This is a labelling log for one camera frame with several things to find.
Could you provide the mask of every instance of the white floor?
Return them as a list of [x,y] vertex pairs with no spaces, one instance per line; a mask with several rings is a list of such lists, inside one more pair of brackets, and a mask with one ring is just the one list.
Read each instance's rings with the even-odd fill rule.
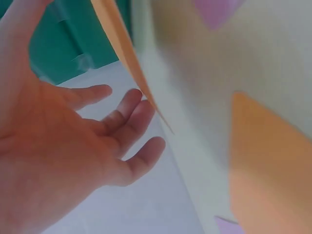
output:
[[[119,62],[74,78],[62,86],[88,87],[109,84],[108,99],[81,110],[86,118],[102,119],[124,93],[136,87]],[[145,136],[129,152],[133,155],[149,138],[164,137],[155,117]],[[103,187],[95,191],[45,234],[204,234],[172,151],[167,146],[156,167],[127,188]]]

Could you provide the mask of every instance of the paper sheet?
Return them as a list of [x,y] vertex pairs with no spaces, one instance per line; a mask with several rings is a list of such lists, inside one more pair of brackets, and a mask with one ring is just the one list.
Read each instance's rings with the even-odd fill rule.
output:
[[245,0],[194,0],[205,22],[216,29],[225,23]]
[[165,121],[166,125],[170,128],[153,98],[115,1],[91,0],[91,3],[107,35],[107,38],[109,39],[120,61],[127,68],[128,72],[131,74],[143,94]]
[[231,208],[246,234],[312,233],[311,141],[244,93],[231,138]]
[[237,223],[229,222],[219,217],[215,217],[215,220],[220,229],[220,234],[245,234]]

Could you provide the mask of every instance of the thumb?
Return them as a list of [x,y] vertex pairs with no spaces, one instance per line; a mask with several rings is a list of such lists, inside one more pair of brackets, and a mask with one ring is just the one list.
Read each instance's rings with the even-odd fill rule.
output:
[[10,43],[11,48],[28,49],[45,8],[52,1],[14,0],[0,21],[0,39]]

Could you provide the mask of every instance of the finger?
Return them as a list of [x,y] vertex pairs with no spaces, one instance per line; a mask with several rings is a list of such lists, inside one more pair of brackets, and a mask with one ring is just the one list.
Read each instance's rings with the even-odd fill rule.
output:
[[111,145],[112,148],[115,147],[113,152],[116,157],[122,158],[131,146],[143,136],[154,113],[155,110],[151,104],[147,100],[142,101],[133,111],[127,123],[111,135],[116,142],[115,145]]
[[133,158],[128,161],[118,159],[111,185],[128,186],[140,179],[155,166],[165,147],[164,139],[154,137]]
[[141,102],[141,99],[142,92],[140,90],[129,90],[123,97],[117,109],[103,119],[103,125],[105,125],[107,129],[107,131],[103,134],[108,135],[124,125],[137,105]]
[[101,135],[103,132],[106,131],[105,126],[102,124],[101,121],[97,121],[94,119],[84,119],[85,124],[87,125],[87,127],[94,132],[94,134],[96,135]]
[[82,89],[57,88],[65,102],[75,110],[97,103],[112,94],[112,88],[108,85],[96,85]]
[[53,0],[14,0],[0,21],[1,38],[10,48],[27,53],[31,36],[46,6]]

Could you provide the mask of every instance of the orange paper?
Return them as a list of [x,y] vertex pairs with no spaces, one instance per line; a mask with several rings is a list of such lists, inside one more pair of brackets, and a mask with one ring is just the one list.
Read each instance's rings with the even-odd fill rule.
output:
[[230,193],[246,234],[312,233],[312,144],[243,93],[233,95]]
[[127,68],[128,72],[131,74],[143,94],[170,128],[168,122],[155,103],[115,1],[91,0],[91,3],[119,60]]

